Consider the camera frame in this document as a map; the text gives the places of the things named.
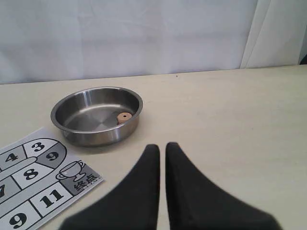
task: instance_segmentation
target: beige table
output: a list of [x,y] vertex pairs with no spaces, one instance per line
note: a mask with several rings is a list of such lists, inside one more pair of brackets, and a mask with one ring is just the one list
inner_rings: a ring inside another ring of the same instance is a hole
[[144,100],[139,127],[113,146],[72,147],[106,182],[42,229],[56,229],[108,193],[148,143],[161,150],[158,229],[169,229],[164,178],[169,141],[179,142],[223,189],[274,214],[285,230],[306,229],[307,66],[1,85],[0,147],[40,127],[68,144],[52,125],[50,111],[64,96],[96,86],[138,92]]

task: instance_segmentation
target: small round token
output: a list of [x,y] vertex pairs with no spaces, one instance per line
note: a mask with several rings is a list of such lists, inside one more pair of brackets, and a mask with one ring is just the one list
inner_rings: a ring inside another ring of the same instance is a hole
[[130,118],[132,118],[131,113],[120,113],[117,116],[117,121],[118,121],[119,124],[121,124],[121,123],[128,121]]

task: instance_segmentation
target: stainless steel bowl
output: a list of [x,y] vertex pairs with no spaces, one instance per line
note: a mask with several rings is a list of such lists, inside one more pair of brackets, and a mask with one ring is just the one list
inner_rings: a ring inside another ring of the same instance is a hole
[[[73,93],[51,111],[51,121],[74,145],[95,147],[128,137],[137,127],[143,107],[141,97],[120,87],[99,87]],[[119,124],[117,116],[128,112],[132,118]]]

